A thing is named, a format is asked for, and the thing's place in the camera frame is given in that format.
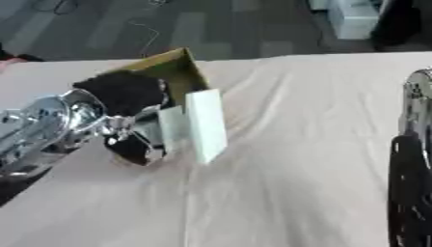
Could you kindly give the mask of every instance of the white fabric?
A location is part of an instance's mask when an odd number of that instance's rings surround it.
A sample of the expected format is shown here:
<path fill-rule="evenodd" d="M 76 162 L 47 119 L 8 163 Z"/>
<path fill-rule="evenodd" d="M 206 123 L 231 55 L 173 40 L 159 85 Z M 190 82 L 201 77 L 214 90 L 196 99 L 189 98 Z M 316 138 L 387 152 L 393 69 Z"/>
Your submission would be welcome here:
<path fill-rule="evenodd" d="M 2 108 L 126 61 L 18 64 Z M 142 168 L 100 140 L 0 208 L 5 247 L 387 246 L 389 143 L 402 83 L 432 53 L 199 62 L 223 92 L 229 147 Z"/>

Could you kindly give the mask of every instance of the black cloth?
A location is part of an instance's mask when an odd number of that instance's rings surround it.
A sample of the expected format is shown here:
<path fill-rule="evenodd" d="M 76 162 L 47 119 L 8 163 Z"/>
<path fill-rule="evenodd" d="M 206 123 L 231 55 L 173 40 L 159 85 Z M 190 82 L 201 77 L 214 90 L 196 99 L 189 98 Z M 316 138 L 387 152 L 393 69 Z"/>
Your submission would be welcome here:
<path fill-rule="evenodd" d="M 161 104 L 164 98 L 158 79 L 129 70 L 102 74 L 73 87 L 96 96 L 108 116 L 135 116 L 145 107 Z"/>

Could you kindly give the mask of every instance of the reflective metal surface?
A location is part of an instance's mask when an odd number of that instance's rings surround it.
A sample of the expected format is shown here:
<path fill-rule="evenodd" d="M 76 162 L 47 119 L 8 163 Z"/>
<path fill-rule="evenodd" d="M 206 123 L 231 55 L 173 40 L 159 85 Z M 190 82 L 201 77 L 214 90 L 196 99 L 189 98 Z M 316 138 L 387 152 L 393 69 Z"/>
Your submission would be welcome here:
<path fill-rule="evenodd" d="M 391 144 L 391 247 L 432 246 L 432 70 L 414 72 L 404 85 L 399 136 Z"/>
<path fill-rule="evenodd" d="M 135 118 L 108 117 L 83 90 L 36 100 L 0 114 L 0 179 L 33 177 L 96 135 L 126 138 Z"/>

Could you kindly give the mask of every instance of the white tablecloth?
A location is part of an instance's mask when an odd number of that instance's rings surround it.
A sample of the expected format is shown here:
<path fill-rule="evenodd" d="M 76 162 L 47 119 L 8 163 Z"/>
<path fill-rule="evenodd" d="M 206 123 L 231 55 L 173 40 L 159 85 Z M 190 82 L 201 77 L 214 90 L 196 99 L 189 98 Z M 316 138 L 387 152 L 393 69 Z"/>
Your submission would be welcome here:
<path fill-rule="evenodd" d="M 19 64 L 1 108 L 130 61 Z M 100 140 L 0 208 L 4 247 L 387 246 L 389 143 L 402 83 L 432 53 L 199 62 L 223 92 L 229 148 L 149 168 Z"/>

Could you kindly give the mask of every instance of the white card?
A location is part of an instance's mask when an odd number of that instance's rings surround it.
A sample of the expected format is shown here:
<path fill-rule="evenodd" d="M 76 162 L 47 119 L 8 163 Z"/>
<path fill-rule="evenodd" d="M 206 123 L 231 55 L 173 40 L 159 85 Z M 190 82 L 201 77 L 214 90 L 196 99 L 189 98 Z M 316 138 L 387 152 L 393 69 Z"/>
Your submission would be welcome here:
<path fill-rule="evenodd" d="M 198 161 L 208 164 L 228 145 L 219 90 L 186 95 L 186 114 Z"/>

